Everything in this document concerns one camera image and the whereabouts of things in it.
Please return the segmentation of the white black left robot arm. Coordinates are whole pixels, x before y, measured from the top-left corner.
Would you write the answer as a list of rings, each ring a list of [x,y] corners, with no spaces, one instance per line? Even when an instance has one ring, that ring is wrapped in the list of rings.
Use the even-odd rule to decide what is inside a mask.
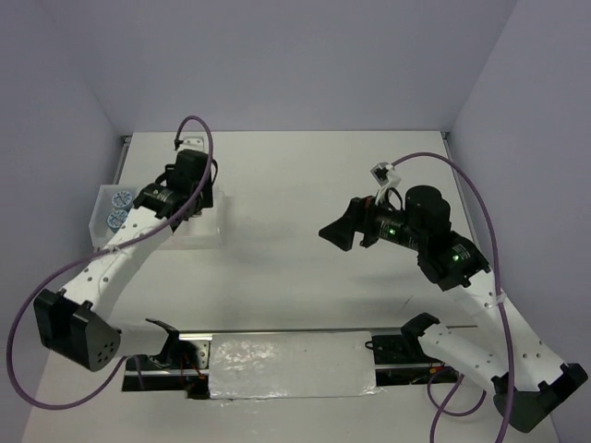
[[[118,356],[148,355],[159,367],[180,359],[188,344],[155,318],[138,326],[109,323],[115,303],[136,273],[178,227],[213,205],[210,153],[180,150],[175,162],[140,190],[115,236],[59,291],[42,288],[33,310],[41,343],[91,372]]]

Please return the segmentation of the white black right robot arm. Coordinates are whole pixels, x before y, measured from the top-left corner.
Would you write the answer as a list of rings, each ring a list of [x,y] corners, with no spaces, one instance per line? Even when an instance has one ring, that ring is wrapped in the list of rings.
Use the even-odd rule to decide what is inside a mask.
[[[399,210],[374,197],[352,198],[344,215],[319,236],[343,251],[353,247],[358,233],[363,247],[382,240],[416,251],[423,274],[471,317],[490,347],[454,335],[424,313],[403,325],[403,354],[412,361],[428,356],[451,365],[491,395],[499,413],[511,414],[512,428],[529,433],[588,375],[551,351],[506,295],[494,293],[489,263],[472,241],[452,230],[450,214],[438,189],[414,186]]]

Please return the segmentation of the clear plastic compartment tray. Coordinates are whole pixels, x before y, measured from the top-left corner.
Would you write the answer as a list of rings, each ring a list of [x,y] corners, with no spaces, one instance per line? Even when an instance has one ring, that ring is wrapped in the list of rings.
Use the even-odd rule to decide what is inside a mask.
[[[102,185],[98,191],[95,205],[90,216],[89,232],[94,249],[105,246],[115,235],[107,219],[117,207],[112,205],[113,196],[119,192],[128,192],[136,197],[141,186]],[[229,217],[230,198],[223,190],[214,185],[213,207],[205,209],[200,215],[184,221],[161,246],[161,250],[199,250],[219,248],[225,237],[225,227]]]

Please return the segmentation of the silver tape sheet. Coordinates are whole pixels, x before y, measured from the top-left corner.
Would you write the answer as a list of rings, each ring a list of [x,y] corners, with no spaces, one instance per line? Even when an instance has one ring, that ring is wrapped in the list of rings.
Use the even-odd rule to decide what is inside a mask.
[[[209,390],[217,400],[345,398],[378,391],[370,334],[220,334],[211,341]]]

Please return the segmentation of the black metal base rail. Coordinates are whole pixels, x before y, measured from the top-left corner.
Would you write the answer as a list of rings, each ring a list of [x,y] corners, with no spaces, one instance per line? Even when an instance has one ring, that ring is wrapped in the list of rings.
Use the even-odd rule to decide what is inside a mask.
[[[129,359],[125,393],[176,392],[191,400],[347,398],[424,385],[445,364],[398,329],[183,332],[191,349],[168,364]]]

